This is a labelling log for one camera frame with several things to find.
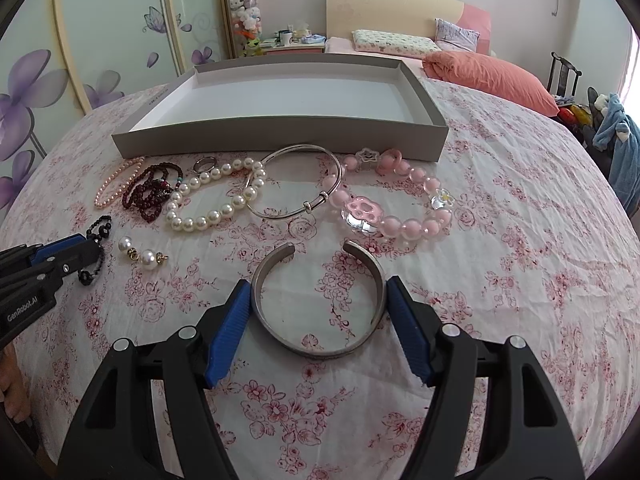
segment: jewelry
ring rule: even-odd
[[[203,156],[196,160],[193,165],[193,173],[201,174],[205,171],[210,171],[218,165],[218,160],[214,156]]]
[[[111,173],[111,175],[107,178],[107,180],[105,180],[102,185],[100,186],[100,189],[98,190],[98,193],[95,194],[95,201],[94,201],[94,205],[98,208],[98,209],[102,209],[104,207],[107,207],[112,201],[116,200],[117,197],[119,197],[119,195],[125,190],[127,189],[127,186],[129,184],[132,183],[132,181],[135,179],[135,177],[138,175],[138,172],[140,171],[140,168],[142,168],[142,163],[145,161],[145,157],[143,156],[137,156],[136,158],[132,158],[129,160],[125,160],[122,164],[120,164],[118,166],[118,168],[116,169],[116,171],[114,171],[113,173]],[[133,168],[133,173],[131,173],[131,175],[128,177],[127,180],[124,181],[124,184],[120,184],[118,186],[118,189],[116,190],[115,193],[111,194],[106,200],[103,200],[102,202],[100,201],[100,196],[102,195],[102,193],[104,192],[105,189],[107,189],[107,187],[109,186],[109,184],[111,183],[112,180],[115,180],[115,178],[121,174],[124,170],[126,170],[129,166],[133,166],[135,165],[135,167]]]
[[[101,222],[106,222],[104,225],[101,225],[98,228],[98,234],[94,233],[94,228],[100,224]],[[86,239],[94,240],[98,246],[100,247],[100,254],[98,255],[98,264],[96,265],[94,272],[89,272],[88,270],[82,269],[78,270],[78,280],[83,285],[91,285],[94,278],[98,276],[100,270],[102,269],[102,264],[104,263],[104,248],[100,245],[100,242],[104,238],[109,238],[109,232],[111,231],[111,216],[102,215],[98,218],[94,223],[92,223],[89,228],[86,230]]]
[[[340,164],[338,158],[329,150],[326,150],[322,146],[316,146],[315,144],[294,144],[292,146],[287,146],[286,148],[282,148],[277,152],[270,153],[262,160],[262,166],[266,166],[269,162],[271,162],[274,158],[277,158],[285,153],[290,152],[323,152],[329,155],[331,159],[334,161],[336,168],[338,169],[338,175],[336,176],[335,182],[329,186],[328,191],[321,191],[317,198],[313,199],[311,202],[303,202],[302,207],[300,209],[296,209],[291,213],[286,213],[283,215],[267,215],[265,213],[260,213],[256,211],[250,204],[247,204],[247,209],[251,211],[254,215],[259,216],[260,218],[264,218],[265,220],[286,220],[289,218],[293,218],[295,216],[301,215],[304,212],[311,213],[316,207],[323,204],[327,200],[330,199],[330,195],[340,186],[340,181],[342,179],[342,175],[344,173],[344,167]],[[244,181],[244,189],[249,189],[249,183],[253,187],[262,187],[264,185],[264,180],[267,178],[267,173],[262,170],[262,172],[254,171],[253,175],[247,176]]]
[[[169,196],[172,193],[171,185],[167,182],[169,169],[174,170],[178,174],[175,189],[179,189],[182,185],[182,169],[180,166],[170,162],[153,164],[136,177],[125,190],[124,195],[122,196],[122,205],[124,209],[129,209],[130,207],[135,206],[140,211],[140,216],[142,216],[142,218],[148,223],[151,223],[158,218],[162,212],[162,204],[169,200]],[[161,171],[162,179],[154,179],[156,171]],[[147,175],[148,178],[146,181],[142,184],[137,184]]]
[[[286,348],[294,351],[297,354],[303,355],[305,357],[310,357],[312,359],[332,359],[336,357],[343,356],[350,352],[353,352],[356,348],[362,345],[369,337],[376,331],[380,320],[382,319],[382,315],[384,314],[386,307],[386,283],[383,278],[383,271],[380,267],[380,264],[376,260],[369,251],[360,247],[357,243],[351,242],[347,240],[342,246],[342,250],[351,254],[358,260],[360,260],[367,269],[370,270],[373,279],[376,282],[376,309],[371,319],[371,324],[369,325],[369,329],[356,341],[351,344],[348,344],[344,348],[340,350],[325,350],[318,352],[309,352],[304,348],[294,345],[293,343],[287,341],[278,335],[278,333],[269,325],[266,318],[264,317],[264,313],[262,311],[262,300],[260,295],[262,293],[262,286],[264,285],[264,280],[267,277],[267,274],[270,272],[273,267],[279,263],[281,260],[286,258],[287,256],[291,256],[296,251],[296,246],[291,242],[281,245],[280,247],[275,248],[271,251],[263,261],[261,261],[260,265],[255,271],[254,278],[251,282],[251,306],[255,312],[255,315],[262,323],[262,326],[268,330],[268,332],[274,336],[282,345],[286,346]]]
[[[402,237],[407,241],[416,241],[420,238],[432,238],[441,229],[448,226],[452,219],[451,209],[455,200],[449,191],[441,187],[437,178],[427,176],[424,168],[413,168],[408,160],[402,158],[398,150],[386,150],[380,155],[378,152],[364,148],[355,155],[347,155],[343,160],[346,171],[358,171],[370,169],[373,166],[378,174],[395,173],[408,176],[415,184],[422,184],[425,193],[430,197],[431,208],[424,221],[417,218],[409,218],[401,221],[397,216],[385,215],[380,204],[365,196],[353,196],[348,191],[348,186],[343,185],[329,198],[333,208],[340,209],[342,218],[347,224],[364,234],[380,232],[387,238]],[[322,188],[335,189],[335,174],[329,174],[322,181]]]
[[[223,204],[219,210],[212,209],[206,216],[197,216],[195,219],[178,216],[178,205],[191,191],[200,189],[202,184],[220,180],[223,176],[240,170],[249,170],[249,178],[254,177],[253,185],[246,186],[242,190],[242,194],[231,197],[230,202]],[[264,186],[265,178],[267,178],[267,173],[264,171],[263,164],[254,161],[250,156],[244,160],[236,158],[231,164],[223,164],[220,168],[211,168],[211,171],[204,171],[200,176],[191,177],[188,183],[180,184],[180,187],[171,193],[169,202],[166,204],[165,219],[174,231],[187,233],[194,230],[204,231],[208,227],[219,224],[224,218],[231,218],[237,210],[255,200],[258,197],[258,190]]]
[[[140,261],[144,266],[153,268],[157,265],[162,265],[165,260],[168,260],[169,257],[161,252],[153,252],[151,249],[145,249],[141,253],[138,253],[138,250],[133,246],[133,241],[129,236],[123,236],[120,241],[118,241],[118,250],[126,254],[130,260],[136,262]]]

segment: human hand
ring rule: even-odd
[[[31,414],[31,401],[22,382],[12,343],[0,352],[0,401],[2,397],[6,416],[16,423],[24,421]]]

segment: pillow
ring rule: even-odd
[[[480,33],[436,18],[436,45],[442,50],[475,52]]]
[[[353,43],[358,52],[376,52],[419,59],[430,52],[440,50],[429,38],[378,30],[354,30]]]
[[[434,79],[475,88],[547,117],[558,114],[553,96],[533,74],[508,61],[475,52],[432,52],[422,66]]]

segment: pearl earring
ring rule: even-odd
[[[145,249],[141,253],[133,246],[133,242],[129,236],[123,236],[118,242],[118,249],[121,253],[126,254],[132,261],[140,261],[146,267],[155,267],[162,265],[165,260],[169,259],[166,254],[161,252],[153,252],[151,249]]]

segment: bed sheet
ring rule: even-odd
[[[375,52],[358,52],[353,45],[353,41],[347,38],[329,38],[324,44],[324,52],[326,54],[356,54],[357,56],[375,56],[389,57],[391,59],[401,59],[411,69],[418,78],[424,77],[424,69],[422,68],[422,60],[415,57],[392,56],[391,54],[377,54]]]
[[[65,136],[1,228],[7,248],[84,232],[100,213],[113,215],[100,277],[89,287],[68,277],[58,306],[16,343],[54,459],[110,344],[123,336],[137,344],[162,340],[196,323],[283,242],[295,243],[297,252],[266,282],[266,315],[306,348],[353,340],[370,319],[371,290],[362,265],[340,251],[345,238],[364,244],[387,276],[401,276],[443,320],[487,340],[522,335],[561,399],[585,470],[604,459],[640,402],[640,242],[569,131],[500,98],[421,81],[450,127],[439,163],[426,166],[458,203],[452,227],[417,248],[353,235],[326,208],[280,223],[245,210],[194,235],[174,234],[163,220],[146,224],[119,205],[96,211],[95,190],[121,160],[110,133],[158,88],[94,110]],[[188,168],[194,156],[169,160]],[[273,179],[261,200],[294,207],[317,193],[328,170],[327,160],[312,153],[282,159],[269,169]],[[184,208],[193,214],[232,192],[229,181],[220,182]],[[424,210],[424,195],[406,179],[361,173],[350,184],[401,216]],[[169,264],[153,272],[132,265],[116,248],[123,234],[140,250],[168,254]],[[410,373],[388,318],[356,352],[327,362],[286,351],[251,319],[229,375],[207,399],[241,479],[394,479],[431,395]],[[177,472],[161,385],[154,396],[164,460]],[[486,382],[478,380],[460,470],[478,453],[484,398]]]

